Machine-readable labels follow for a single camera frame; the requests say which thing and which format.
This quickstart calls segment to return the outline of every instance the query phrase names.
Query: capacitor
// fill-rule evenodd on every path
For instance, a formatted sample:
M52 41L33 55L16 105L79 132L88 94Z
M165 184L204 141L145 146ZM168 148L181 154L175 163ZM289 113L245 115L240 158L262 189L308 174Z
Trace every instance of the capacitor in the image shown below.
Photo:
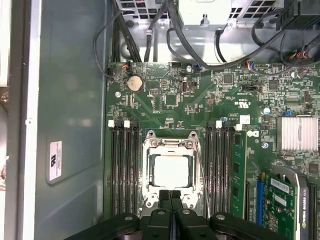
M128 89L133 93L140 92L144 86L144 82L142 81L141 77L137 75L129 77L125 84L128 87Z
M225 123L226 121L228 121L228 118L227 118L226 116L223 116L223 117L220 118L220 120L221 120L223 123Z
M271 110L269 107L265 107L264 109L262 109L261 114L262 115L269 115L271 113Z

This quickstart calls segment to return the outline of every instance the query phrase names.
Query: blue connector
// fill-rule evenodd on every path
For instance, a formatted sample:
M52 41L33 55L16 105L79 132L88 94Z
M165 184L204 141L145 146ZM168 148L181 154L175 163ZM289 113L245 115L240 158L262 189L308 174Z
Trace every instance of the blue connector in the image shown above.
M263 181L256 182L256 224L262 226L264 217L264 190Z

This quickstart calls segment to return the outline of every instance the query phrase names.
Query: connector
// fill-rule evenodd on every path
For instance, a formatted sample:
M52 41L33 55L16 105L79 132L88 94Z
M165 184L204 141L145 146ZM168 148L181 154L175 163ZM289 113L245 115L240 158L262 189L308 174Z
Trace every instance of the connector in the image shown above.
M305 30L320 22L320 1L284 0L284 10L278 16L277 30Z

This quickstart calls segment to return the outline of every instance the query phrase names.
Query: white label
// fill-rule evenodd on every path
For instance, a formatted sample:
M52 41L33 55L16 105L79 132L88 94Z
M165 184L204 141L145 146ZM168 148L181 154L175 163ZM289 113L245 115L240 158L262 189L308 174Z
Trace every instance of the white label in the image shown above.
M54 180L62 174L62 141L50 143L49 180Z
M274 195L274 200L276 200L278 203L282 204L283 206L287 207L287 201L284 200L283 198Z
M250 115L240 115L239 123L242 125L250 124Z
M287 185L284 185L281 182L274 180L273 178L271 179L271 185L284 191L287 194L289 193L289 187Z

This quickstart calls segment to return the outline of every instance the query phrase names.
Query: silver heatsink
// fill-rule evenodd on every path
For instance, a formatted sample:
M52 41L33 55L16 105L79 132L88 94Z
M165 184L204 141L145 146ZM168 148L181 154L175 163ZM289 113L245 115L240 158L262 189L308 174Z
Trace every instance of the silver heatsink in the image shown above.
M278 151L318 151L317 117L279 117Z

